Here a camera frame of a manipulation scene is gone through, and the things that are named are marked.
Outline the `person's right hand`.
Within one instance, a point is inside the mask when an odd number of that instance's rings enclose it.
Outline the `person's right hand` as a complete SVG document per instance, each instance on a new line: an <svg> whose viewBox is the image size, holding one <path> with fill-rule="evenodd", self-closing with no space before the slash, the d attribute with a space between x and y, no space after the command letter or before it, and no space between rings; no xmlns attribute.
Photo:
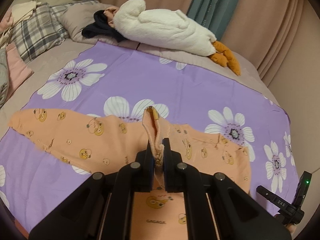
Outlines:
<svg viewBox="0 0 320 240"><path fill-rule="evenodd" d="M283 217L281 214L276 214L274 215L274 218L278 221L280 221ZM296 229L297 229L297 226L295 224L286 224L285 225L285 228L290 232L291 236L295 233Z"/></svg>

